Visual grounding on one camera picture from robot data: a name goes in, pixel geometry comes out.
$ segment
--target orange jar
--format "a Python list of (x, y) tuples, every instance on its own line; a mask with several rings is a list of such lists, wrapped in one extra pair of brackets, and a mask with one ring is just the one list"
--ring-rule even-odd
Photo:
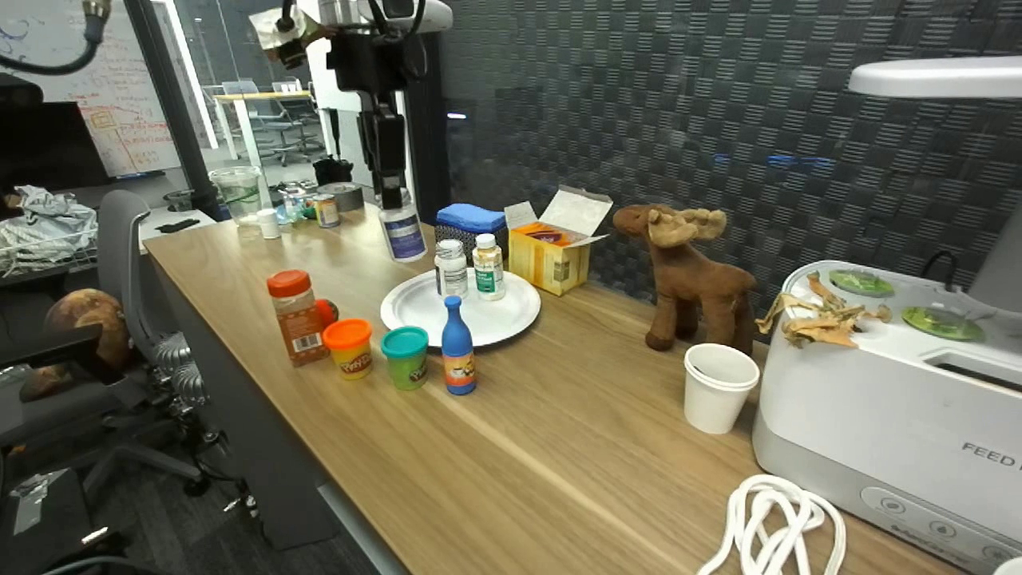
[(303, 269), (282, 269), (264, 282), (274, 301), (277, 326), (294, 364), (306, 364), (326, 353), (323, 316), (318, 309), (313, 282)]

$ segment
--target plastic bottle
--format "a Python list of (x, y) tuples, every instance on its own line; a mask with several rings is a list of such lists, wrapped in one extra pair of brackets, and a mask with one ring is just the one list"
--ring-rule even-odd
[(303, 269), (282, 269), (264, 282), (274, 301), (277, 326), (288, 344), (290, 364), (306, 364), (326, 353), (323, 316), (318, 305), (313, 282)]
[(436, 273), (440, 298), (468, 298), (469, 293), (469, 263), (459, 239), (440, 239), (436, 249)]
[(459, 298), (443, 298), (446, 324), (440, 331), (443, 383), (450, 397), (469, 397), (475, 391), (472, 331), (459, 316)]
[(387, 205), (384, 202), (384, 231), (387, 231), (387, 244), (389, 244), (389, 255), (397, 263), (416, 263), (425, 255), (425, 239), (422, 239), (422, 226), (418, 226), (418, 215), (410, 205), (410, 197), (402, 196), (400, 205)]
[(501, 255), (501, 247), (493, 233), (475, 235), (472, 269), (475, 269), (475, 293), (484, 301), (501, 301), (506, 298), (506, 255)]

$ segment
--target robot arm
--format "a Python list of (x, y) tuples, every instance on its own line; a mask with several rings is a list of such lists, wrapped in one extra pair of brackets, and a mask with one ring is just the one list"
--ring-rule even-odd
[(285, 68), (303, 65), (303, 47), (330, 37), (326, 68), (337, 70), (339, 90), (362, 96), (358, 134), (373, 193), (384, 206), (402, 205), (405, 187), (405, 121), (397, 112), (397, 91), (410, 87), (405, 47), (425, 32), (450, 29), (450, 6), (440, 0), (413, 0), (410, 16), (389, 16), (387, 0), (331, 0), (320, 2), (320, 21), (282, 2), (282, 8), (255, 12), (263, 51)]

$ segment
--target green cup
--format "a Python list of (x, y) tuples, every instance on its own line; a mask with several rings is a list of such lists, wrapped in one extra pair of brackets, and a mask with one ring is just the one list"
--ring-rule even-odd
[(384, 334), (387, 374), (397, 391), (418, 391), (425, 378), (429, 334), (418, 326), (400, 326)]

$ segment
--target backsplash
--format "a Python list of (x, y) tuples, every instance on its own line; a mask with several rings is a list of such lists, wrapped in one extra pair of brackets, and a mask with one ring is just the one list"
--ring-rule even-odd
[[(1019, 103), (847, 91), (891, 57), (1022, 55), (1022, 0), (450, 0), (440, 37), (453, 202), (725, 206), (708, 255), (756, 273), (756, 314), (816, 259), (969, 284), (1022, 187)], [(626, 239), (593, 273), (650, 301)]]

